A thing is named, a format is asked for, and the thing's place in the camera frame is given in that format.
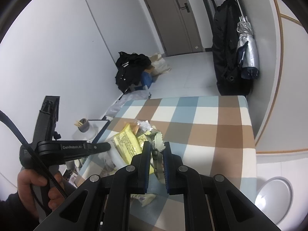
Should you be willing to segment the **dark sleeve forearm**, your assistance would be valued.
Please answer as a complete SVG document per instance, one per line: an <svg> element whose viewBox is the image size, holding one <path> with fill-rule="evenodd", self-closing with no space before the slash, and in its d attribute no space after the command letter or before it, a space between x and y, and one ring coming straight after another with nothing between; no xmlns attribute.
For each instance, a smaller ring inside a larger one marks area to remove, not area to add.
<svg viewBox="0 0 308 231"><path fill-rule="evenodd" d="M1 201L0 216L3 231L35 230L39 225L38 218L23 206L18 193L10 194L6 201Z"/></svg>

